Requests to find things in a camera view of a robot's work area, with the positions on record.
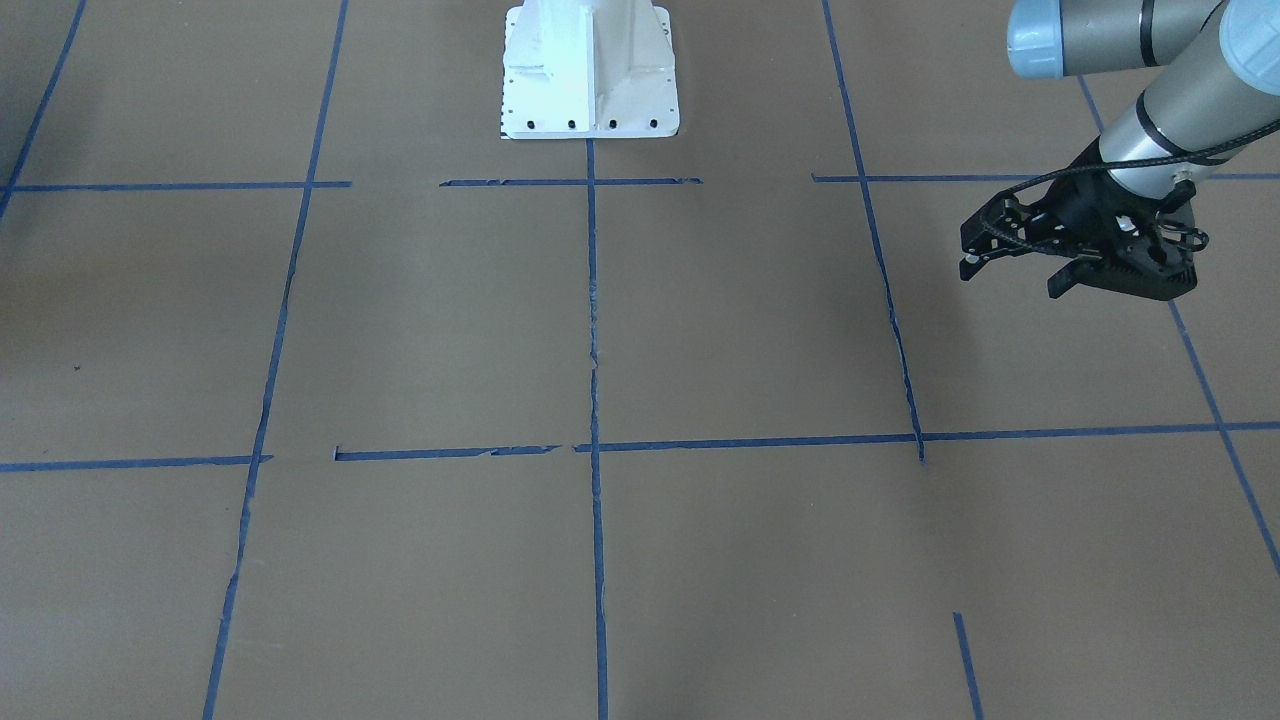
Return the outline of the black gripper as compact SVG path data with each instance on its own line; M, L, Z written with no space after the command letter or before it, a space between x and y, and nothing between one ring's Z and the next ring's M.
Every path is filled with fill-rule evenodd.
M1197 287L1190 200L1196 184L1179 179L1148 199L1126 190L1102 164L1093 141L1070 164L1071 174L1051 182L1030 206L1014 196L984 202L960 227L959 277L972 281L997 259L1036 252L1070 258L1047 279L1050 299L1093 287L1169 301Z

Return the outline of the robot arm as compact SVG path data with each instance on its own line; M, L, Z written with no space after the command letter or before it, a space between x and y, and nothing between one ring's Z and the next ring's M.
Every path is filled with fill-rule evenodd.
M1023 78L1138 68L1158 74L1069 165L996 193L961 225L959 275L1032 252L1066 264L1057 299L1078 286L1169 301L1197 287L1208 242L1190 208L1198 187L1277 131L1275 1L1019 1L1007 59Z

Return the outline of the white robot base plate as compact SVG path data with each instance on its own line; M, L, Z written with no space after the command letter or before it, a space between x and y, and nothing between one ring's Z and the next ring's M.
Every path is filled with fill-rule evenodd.
M506 13L502 63L503 138L678 133L671 14L652 1L524 1Z

